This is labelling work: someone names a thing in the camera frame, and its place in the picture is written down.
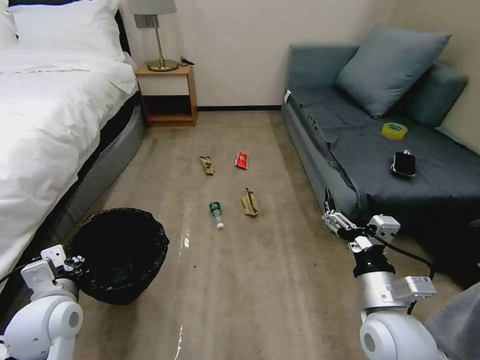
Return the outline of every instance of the table lamp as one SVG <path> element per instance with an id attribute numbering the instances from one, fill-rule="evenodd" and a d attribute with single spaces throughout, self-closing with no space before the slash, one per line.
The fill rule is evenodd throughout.
<path id="1" fill-rule="evenodd" d="M 148 69 L 156 72 L 167 72 L 178 68 L 179 64 L 176 61 L 164 59 L 162 46 L 160 45 L 158 18 L 158 15 L 173 14 L 177 12 L 175 0 L 128 0 L 128 7 L 134 14 L 153 15 L 156 43 L 158 44 L 158 53 L 160 54 L 160 58 L 158 60 L 148 62 Z"/>

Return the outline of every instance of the beige wall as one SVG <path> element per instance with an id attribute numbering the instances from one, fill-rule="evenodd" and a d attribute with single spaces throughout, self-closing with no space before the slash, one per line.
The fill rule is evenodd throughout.
<path id="1" fill-rule="evenodd" d="M 153 29 L 122 13 L 137 63 L 158 56 Z M 195 63 L 200 106 L 279 105 L 294 42 L 358 43 L 396 0 L 176 0 L 160 16 L 165 57 Z"/>
<path id="2" fill-rule="evenodd" d="M 392 24 L 419 31 L 448 31 L 440 60 L 467 74 L 470 82 L 441 129 L 480 153 L 480 1 L 398 0 Z"/>

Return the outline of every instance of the white duvet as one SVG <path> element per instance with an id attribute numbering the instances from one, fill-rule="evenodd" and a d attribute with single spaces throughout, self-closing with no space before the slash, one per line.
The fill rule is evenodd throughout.
<path id="1" fill-rule="evenodd" d="M 133 69 L 122 62 L 0 51 L 0 278 L 77 180 L 102 126 L 136 90 Z"/>

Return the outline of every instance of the lamp base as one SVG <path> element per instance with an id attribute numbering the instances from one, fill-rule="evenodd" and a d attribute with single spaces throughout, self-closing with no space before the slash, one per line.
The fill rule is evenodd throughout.
<path id="1" fill-rule="evenodd" d="M 157 71 L 157 72 L 165 72 L 165 71 L 172 71 L 179 67 L 179 63 L 173 60 L 166 60 L 163 61 L 155 60 L 150 61 L 147 63 L 148 70 L 150 71 Z"/>

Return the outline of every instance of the red wrapper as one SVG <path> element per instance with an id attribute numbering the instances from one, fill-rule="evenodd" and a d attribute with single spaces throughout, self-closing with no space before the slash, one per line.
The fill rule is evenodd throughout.
<path id="1" fill-rule="evenodd" d="M 247 162 L 248 159 L 248 154 L 239 152 L 238 157 L 235 160 L 235 166 L 247 170 L 249 168 L 249 163 Z"/>

